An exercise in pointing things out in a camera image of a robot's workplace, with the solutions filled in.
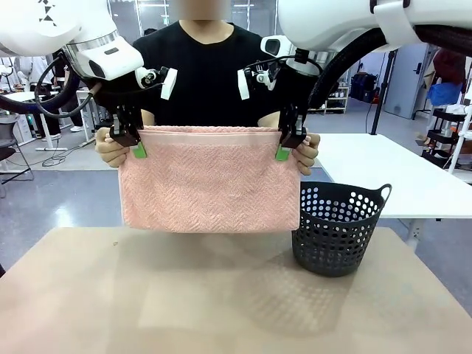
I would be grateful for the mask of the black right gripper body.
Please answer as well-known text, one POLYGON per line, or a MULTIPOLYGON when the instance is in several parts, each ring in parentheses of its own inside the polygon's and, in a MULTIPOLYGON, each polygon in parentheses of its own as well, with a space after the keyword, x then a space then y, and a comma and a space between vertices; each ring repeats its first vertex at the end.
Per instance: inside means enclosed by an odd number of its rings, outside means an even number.
POLYGON ((308 109, 308 99, 318 76, 299 73, 292 68, 282 68, 277 75, 277 99, 280 108, 290 105, 308 109))

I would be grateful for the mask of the person's left hand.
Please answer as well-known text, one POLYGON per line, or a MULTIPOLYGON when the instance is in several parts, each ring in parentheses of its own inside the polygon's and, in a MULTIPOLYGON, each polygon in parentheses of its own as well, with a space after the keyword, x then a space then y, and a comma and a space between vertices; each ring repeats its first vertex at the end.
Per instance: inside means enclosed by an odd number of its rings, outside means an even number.
POLYGON ((311 174, 311 168, 315 165, 315 159, 319 154, 319 143, 320 135, 308 133, 305 140, 296 149, 292 150, 297 168, 304 176, 311 174))

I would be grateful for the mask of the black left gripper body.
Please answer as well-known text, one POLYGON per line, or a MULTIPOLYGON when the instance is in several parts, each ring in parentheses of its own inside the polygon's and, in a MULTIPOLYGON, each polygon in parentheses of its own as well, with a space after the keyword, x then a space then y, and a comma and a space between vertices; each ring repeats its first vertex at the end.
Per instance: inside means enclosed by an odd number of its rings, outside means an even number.
POLYGON ((94 94, 96 104, 110 110, 117 106, 138 102, 138 96, 143 91, 136 78, 117 78, 115 80, 101 80, 98 78, 87 78, 86 85, 89 89, 101 84, 100 89, 94 94))

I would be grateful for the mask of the person's right hand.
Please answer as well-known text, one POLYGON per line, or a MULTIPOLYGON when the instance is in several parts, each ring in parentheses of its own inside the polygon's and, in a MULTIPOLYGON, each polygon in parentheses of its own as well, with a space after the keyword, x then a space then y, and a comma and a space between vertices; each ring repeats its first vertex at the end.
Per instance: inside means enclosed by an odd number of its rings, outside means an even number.
POLYGON ((95 150, 100 158, 112 168, 123 164, 130 152, 129 147, 123 147, 110 137, 110 128, 100 128, 96 133, 95 150))

